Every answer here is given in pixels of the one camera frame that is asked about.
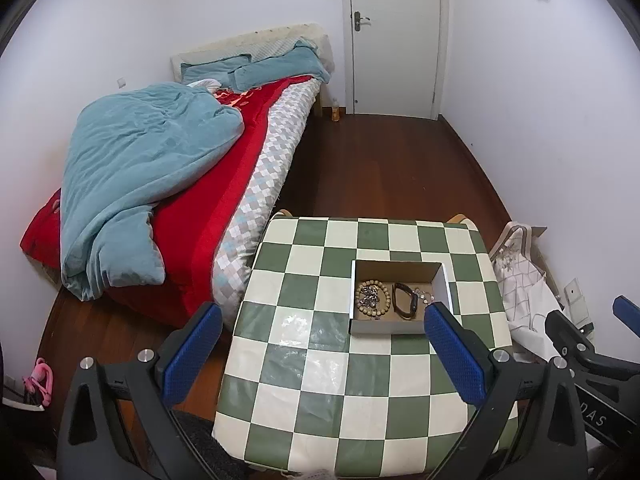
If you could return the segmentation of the light blue duvet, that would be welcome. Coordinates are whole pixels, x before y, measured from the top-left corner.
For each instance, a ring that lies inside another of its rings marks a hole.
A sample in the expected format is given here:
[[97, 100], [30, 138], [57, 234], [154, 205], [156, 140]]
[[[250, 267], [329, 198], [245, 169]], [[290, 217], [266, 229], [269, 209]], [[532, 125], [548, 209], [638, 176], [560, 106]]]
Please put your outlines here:
[[176, 82], [99, 98], [79, 114], [61, 186], [61, 280], [82, 301], [160, 285], [155, 205], [204, 176], [244, 131], [241, 113]]

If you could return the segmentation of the white wall power strip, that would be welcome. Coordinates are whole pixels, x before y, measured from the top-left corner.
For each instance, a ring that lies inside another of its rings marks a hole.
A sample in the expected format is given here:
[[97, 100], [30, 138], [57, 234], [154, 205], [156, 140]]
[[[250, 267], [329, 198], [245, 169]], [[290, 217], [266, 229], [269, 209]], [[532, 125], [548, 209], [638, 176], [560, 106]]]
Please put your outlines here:
[[576, 278], [573, 278], [564, 287], [564, 296], [570, 319], [583, 335], [589, 337], [593, 333], [594, 325], [589, 314], [585, 296], [582, 294]]

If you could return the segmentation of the white patterned bag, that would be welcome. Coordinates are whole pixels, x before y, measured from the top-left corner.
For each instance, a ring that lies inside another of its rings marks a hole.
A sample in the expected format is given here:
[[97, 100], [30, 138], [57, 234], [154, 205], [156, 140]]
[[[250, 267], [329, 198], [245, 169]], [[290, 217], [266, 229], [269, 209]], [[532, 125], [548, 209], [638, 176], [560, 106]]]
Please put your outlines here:
[[533, 262], [533, 240], [531, 226], [508, 222], [489, 259], [512, 340], [536, 358], [549, 361], [559, 352], [546, 333], [546, 319], [561, 307], [546, 281], [546, 272]]

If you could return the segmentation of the white door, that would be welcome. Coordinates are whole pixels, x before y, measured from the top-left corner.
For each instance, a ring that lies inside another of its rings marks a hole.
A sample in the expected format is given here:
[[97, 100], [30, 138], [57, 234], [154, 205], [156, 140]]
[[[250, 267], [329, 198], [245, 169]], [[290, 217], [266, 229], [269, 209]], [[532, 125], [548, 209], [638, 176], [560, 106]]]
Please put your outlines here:
[[435, 119], [449, 0], [343, 0], [349, 114]]

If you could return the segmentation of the light blue pillow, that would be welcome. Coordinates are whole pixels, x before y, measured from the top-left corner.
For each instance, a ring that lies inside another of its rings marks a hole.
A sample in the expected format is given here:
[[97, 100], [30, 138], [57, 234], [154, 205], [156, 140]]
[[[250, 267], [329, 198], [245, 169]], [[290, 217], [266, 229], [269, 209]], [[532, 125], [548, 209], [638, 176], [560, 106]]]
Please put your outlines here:
[[311, 76], [327, 84], [331, 75], [319, 48], [302, 37], [183, 54], [176, 58], [179, 81], [215, 79], [221, 88], [244, 92], [281, 79]]

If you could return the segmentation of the pink slipper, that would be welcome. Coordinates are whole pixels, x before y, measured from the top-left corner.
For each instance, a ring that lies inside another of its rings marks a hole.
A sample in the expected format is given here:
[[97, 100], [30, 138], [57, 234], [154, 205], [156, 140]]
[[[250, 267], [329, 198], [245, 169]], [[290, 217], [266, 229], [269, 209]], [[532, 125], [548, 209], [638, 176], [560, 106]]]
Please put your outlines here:
[[50, 405], [53, 393], [53, 372], [43, 359], [36, 359], [34, 369], [29, 376], [23, 378], [26, 392], [45, 408]]

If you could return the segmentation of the white cardboard box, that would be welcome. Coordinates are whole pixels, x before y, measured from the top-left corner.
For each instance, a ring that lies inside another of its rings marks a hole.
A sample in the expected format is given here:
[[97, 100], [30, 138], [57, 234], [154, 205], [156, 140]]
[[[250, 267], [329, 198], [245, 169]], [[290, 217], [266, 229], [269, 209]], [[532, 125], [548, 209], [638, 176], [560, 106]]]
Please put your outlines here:
[[422, 334], [428, 306], [439, 302], [452, 307], [451, 277], [451, 272], [438, 261], [353, 261], [349, 333]]

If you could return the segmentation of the green white checkered tablecloth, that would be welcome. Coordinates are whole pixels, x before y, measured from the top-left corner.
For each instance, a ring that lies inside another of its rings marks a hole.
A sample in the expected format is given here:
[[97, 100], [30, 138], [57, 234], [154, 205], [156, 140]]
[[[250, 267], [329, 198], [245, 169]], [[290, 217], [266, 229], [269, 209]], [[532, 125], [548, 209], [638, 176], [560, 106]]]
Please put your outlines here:
[[259, 468], [340, 477], [435, 469], [473, 410], [423, 334], [354, 335], [352, 267], [436, 263], [454, 317], [489, 348], [511, 342], [470, 220], [274, 216], [233, 329], [213, 436]]

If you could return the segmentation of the black wrist watch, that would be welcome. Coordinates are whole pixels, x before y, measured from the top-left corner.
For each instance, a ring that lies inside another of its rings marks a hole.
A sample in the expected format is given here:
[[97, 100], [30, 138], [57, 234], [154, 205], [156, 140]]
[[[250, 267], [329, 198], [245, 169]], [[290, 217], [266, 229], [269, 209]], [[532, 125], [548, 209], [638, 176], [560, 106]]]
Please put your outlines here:
[[404, 321], [413, 321], [418, 314], [419, 296], [407, 284], [396, 282], [392, 286], [394, 313]]

